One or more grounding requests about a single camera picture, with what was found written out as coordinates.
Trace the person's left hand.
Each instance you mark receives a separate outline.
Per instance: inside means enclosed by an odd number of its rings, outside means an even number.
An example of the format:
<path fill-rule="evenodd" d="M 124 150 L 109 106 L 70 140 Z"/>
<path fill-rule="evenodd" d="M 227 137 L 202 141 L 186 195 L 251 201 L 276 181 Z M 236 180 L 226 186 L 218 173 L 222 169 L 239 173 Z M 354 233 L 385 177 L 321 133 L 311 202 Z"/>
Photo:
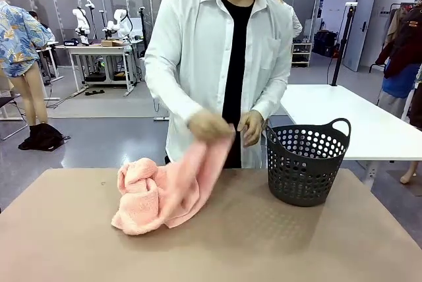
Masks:
<path fill-rule="evenodd" d="M 254 146 L 259 141 L 263 124 L 264 119 L 256 110 L 251 110 L 248 113 L 242 114 L 239 124 L 237 125 L 237 132 L 239 132 L 243 138 L 244 148 Z"/>

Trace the person's right hand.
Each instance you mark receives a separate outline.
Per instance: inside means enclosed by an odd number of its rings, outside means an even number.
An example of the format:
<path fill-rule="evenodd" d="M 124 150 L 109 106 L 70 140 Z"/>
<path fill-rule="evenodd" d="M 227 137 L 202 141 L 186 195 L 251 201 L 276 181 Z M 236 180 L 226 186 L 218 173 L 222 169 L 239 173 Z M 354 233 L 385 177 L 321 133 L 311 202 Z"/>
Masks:
<path fill-rule="evenodd" d="M 225 138 L 234 132 L 220 115 L 202 109 L 195 113 L 188 121 L 187 126 L 193 136 L 203 142 Z"/>

